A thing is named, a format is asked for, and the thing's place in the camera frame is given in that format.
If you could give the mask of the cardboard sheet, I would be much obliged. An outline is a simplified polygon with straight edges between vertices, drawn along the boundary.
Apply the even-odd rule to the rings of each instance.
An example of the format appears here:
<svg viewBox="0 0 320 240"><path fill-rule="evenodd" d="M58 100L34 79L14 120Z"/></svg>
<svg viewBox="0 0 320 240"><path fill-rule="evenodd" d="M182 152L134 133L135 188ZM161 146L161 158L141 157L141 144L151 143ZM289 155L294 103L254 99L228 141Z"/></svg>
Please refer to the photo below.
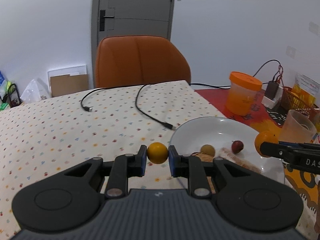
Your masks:
<svg viewBox="0 0 320 240"><path fill-rule="evenodd" d="M50 77L52 97L88 90L88 75L60 75Z"/></svg>

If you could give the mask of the white plastic bag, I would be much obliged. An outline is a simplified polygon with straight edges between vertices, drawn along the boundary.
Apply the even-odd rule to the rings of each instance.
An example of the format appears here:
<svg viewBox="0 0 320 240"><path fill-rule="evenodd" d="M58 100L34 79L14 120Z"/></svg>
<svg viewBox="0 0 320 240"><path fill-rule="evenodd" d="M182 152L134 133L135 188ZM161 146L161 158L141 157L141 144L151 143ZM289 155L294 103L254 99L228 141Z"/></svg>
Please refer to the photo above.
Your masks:
<svg viewBox="0 0 320 240"><path fill-rule="evenodd" d="M40 78L32 79L20 99L23 103L34 103L51 98L48 85Z"/></svg>

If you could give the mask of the grey door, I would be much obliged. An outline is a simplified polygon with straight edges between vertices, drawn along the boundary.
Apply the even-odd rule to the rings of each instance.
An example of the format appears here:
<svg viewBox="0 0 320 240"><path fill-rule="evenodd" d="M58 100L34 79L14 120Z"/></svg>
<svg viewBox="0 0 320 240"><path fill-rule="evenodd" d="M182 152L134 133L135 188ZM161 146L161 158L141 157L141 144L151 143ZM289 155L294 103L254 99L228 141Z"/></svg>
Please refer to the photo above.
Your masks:
<svg viewBox="0 0 320 240"><path fill-rule="evenodd" d="M151 35L169 39L174 0L92 0L92 53L105 37ZM114 19L105 20L105 31L99 31L100 10Z"/></svg>

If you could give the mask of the small tangerine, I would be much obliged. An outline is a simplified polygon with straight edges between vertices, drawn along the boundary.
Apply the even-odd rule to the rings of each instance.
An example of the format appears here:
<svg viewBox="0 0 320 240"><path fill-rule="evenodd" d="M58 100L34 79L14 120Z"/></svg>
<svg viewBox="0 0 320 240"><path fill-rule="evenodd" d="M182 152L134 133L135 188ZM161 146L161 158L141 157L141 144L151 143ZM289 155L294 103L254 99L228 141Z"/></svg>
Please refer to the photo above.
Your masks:
<svg viewBox="0 0 320 240"><path fill-rule="evenodd" d="M162 164L167 160L169 152L164 144L153 142L148 146L147 156L153 164Z"/></svg>

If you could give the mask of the white power strip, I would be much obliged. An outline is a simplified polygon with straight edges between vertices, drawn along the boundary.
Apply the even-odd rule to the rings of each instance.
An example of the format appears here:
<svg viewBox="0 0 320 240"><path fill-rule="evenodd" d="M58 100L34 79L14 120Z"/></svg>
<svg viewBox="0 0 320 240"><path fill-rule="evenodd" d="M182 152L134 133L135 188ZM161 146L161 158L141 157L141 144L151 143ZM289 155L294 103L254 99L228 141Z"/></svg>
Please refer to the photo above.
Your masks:
<svg viewBox="0 0 320 240"><path fill-rule="evenodd" d="M276 92L271 92L272 89L266 89L265 95L261 101L262 105L269 109L274 109L278 103L281 101L283 94L283 87L279 86Z"/></svg>

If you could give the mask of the snack bag in basket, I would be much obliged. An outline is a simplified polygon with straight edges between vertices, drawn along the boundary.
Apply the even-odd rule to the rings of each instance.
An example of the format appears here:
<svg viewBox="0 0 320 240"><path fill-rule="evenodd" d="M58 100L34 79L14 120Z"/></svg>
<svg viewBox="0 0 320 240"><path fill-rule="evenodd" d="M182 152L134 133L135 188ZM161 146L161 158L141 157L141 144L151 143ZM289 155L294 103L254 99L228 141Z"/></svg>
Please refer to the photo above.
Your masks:
<svg viewBox="0 0 320 240"><path fill-rule="evenodd" d="M291 92L298 96L300 100L309 106L313 106L319 94L319 83L313 81L311 78L297 73L295 76L295 84Z"/></svg>

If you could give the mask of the brown longan fruit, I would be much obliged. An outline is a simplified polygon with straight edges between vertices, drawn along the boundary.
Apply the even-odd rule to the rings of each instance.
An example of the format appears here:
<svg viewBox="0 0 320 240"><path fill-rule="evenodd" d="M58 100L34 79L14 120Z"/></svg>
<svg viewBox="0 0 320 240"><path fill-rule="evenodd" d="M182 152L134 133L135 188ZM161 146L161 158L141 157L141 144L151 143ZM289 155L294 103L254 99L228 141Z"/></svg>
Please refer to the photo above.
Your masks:
<svg viewBox="0 0 320 240"><path fill-rule="evenodd" d="M205 144L200 148L200 153L214 157L215 148L212 145Z"/></svg>

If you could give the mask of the red cherry tomato in plate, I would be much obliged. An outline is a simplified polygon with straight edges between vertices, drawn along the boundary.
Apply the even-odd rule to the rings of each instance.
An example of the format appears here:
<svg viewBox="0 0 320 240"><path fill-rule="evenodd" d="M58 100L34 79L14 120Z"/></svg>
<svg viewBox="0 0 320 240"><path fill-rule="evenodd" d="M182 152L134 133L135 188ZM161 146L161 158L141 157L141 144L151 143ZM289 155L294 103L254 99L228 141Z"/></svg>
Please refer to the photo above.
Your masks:
<svg viewBox="0 0 320 240"><path fill-rule="evenodd" d="M231 149L234 154L238 154L244 149L244 143L240 140L233 141Z"/></svg>

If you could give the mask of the black metal rack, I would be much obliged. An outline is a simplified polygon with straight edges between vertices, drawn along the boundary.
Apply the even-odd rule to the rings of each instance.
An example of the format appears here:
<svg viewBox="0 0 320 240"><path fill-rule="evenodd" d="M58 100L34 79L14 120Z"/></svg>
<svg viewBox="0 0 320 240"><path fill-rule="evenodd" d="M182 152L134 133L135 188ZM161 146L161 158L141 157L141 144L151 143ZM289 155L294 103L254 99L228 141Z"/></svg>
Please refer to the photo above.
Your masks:
<svg viewBox="0 0 320 240"><path fill-rule="evenodd" d="M17 107L22 104L20 99L20 94L15 83L12 83L6 92L6 94L1 98L1 103L7 103L10 108Z"/></svg>

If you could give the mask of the white board against wall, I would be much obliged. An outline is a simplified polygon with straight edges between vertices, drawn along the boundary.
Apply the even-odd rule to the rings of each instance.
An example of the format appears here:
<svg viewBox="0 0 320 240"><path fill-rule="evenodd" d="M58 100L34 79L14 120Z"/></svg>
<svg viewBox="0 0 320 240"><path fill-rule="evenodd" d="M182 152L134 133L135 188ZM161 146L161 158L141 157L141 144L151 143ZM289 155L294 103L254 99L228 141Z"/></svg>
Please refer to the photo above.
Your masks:
<svg viewBox="0 0 320 240"><path fill-rule="evenodd" d="M51 77L54 76L61 76L61 75L84 75L87 74L87 66L74 66L74 67L65 67L65 68L58 68L52 69L47 72L48 79L50 80Z"/></svg>

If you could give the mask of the red orange table mat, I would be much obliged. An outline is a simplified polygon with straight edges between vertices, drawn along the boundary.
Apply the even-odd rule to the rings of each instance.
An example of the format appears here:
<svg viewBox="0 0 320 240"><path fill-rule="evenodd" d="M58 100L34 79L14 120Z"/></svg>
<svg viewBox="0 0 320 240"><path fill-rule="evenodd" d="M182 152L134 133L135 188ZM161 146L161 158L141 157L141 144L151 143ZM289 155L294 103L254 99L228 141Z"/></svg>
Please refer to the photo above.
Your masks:
<svg viewBox="0 0 320 240"><path fill-rule="evenodd" d="M226 90L197 89L196 91L227 118L242 122L258 132L271 131L275 135L280 135L286 114L266 109L261 103L264 96L263 91L256 94L253 105L251 106L251 111L246 116L235 115L225 107L228 94ZM287 165L284 171L286 179L303 199L307 201L307 206L309 208L315 208L318 204L317 181L315 181L316 175L294 170Z"/></svg>

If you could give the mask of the black charger plug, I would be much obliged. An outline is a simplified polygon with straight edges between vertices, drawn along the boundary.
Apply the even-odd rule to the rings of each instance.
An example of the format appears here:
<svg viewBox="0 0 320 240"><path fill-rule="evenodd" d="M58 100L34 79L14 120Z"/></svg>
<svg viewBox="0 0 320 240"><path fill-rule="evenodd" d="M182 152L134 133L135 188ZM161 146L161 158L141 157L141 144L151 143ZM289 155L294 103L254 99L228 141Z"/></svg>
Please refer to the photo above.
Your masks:
<svg viewBox="0 0 320 240"><path fill-rule="evenodd" d="M270 100L273 100L279 88L279 83L276 81L269 81L265 90L265 96Z"/></svg>

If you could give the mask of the orange leather chair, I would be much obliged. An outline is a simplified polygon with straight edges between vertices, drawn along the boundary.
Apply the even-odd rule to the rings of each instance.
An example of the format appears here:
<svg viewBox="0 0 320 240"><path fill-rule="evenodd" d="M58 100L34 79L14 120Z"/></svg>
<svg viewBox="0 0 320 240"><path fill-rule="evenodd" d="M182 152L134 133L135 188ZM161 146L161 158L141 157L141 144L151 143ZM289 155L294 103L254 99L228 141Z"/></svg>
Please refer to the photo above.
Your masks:
<svg viewBox="0 0 320 240"><path fill-rule="evenodd" d="M124 87L184 80L191 83L189 64L166 38L115 36L101 40L95 61L97 88Z"/></svg>

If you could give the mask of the orange lidded plastic jar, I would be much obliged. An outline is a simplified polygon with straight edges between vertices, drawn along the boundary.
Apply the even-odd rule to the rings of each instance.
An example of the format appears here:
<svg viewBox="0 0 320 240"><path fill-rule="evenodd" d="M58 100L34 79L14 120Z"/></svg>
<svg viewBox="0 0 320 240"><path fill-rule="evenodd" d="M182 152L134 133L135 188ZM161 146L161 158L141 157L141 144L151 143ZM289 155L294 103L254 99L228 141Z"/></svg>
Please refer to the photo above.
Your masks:
<svg viewBox="0 0 320 240"><path fill-rule="evenodd" d="M262 82L257 78L242 72L231 72L231 86L225 107L233 114L246 116L252 107L254 98L262 88Z"/></svg>

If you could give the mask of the dotted white tablecloth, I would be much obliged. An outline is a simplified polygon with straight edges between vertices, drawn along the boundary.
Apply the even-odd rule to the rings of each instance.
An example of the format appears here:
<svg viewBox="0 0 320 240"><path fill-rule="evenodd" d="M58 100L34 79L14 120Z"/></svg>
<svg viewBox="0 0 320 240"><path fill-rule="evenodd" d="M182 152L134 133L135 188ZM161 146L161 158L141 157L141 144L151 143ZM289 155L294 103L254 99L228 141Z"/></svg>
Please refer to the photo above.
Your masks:
<svg viewBox="0 0 320 240"><path fill-rule="evenodd" d="M1 239L19 231L11 202L23 187L87 159L113 160L140 145L167 145L180 126L221 116L185 81L79 92L1 111Z"/></svg>

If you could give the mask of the white round plate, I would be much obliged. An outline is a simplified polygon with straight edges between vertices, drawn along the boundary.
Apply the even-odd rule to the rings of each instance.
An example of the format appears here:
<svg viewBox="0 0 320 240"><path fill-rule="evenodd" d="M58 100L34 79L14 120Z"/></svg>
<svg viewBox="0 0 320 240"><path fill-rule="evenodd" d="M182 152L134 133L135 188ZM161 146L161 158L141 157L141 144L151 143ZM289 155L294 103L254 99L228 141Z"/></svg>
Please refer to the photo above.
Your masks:
<svg viewBox="0 0 320 240"><path fill-rule="evenodd" d="M261 174L279 183L285 183L284 167L280 159L264 158L255 150L254 141L258 132L232 119L207 116L189 120L173 133L169 144L178 154L191 155L203 145L215 148L215 156L225 157L222 150L231 150L232 143L240 140L244 149L236 156L249 161L260 169Z"/></svg>

